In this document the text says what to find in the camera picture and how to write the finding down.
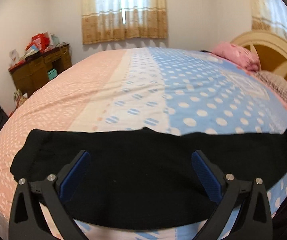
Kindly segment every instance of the headboard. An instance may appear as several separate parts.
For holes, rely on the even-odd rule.
[[[231,43],[257,54],[261,70],[267,70],[287,80],[287,41],[266,31],[243,33]]]

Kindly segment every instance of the metal screw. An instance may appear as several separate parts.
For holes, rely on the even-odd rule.
[[[18,181],[18,183],[19,183],[20,185],[24,185],[24,184],[26,183],[26,179],[20,179],[20,180]]]
[[[47,177],[47,180],[49,181],[54,181],[56,179],[56,175],[55,174],[50,174],[48,177]]]
[[[235,179],[235,176],[233,176],[232,174],[228,173],[228,174],[226,175],[226,179],[227,179],[227,180],[234,180],[234,179]]]
[[[256,183],[259,184],[259,185],[261,185],[261,184],[262,184],[262,179],[256,178]]]

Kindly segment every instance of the teal box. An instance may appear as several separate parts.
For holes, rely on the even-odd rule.
[[[54,79],[56,76],[58,76],[57,70],[52,69],[52,70],[50,70],[50,71],[48,72],[49,80]]]

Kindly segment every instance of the bedspread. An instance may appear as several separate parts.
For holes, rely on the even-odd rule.
[[[0,211],[8,220],[16,183],[9,168],[32,129],[113,131],[149,127],[182,135],[283,133],[287,105],[250,73],[211,54],[140,48],[97,53],[35,92],[0,133]],[[287,196],[287,174],[268,191],[272,215]],[[53,234],[60,238],[45,207]],[[236,219],[233,211],[222,236]],[[77,221],[89,239],[192,239],[205,222],[153,232]]]

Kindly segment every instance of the sheer curtain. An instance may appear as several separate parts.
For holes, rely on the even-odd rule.
[[[165,0],[82,0],[83,43],[166,38]]]
[[[287,6],[282,0],[252,0],[252,29],[273,32],[287,41]]]

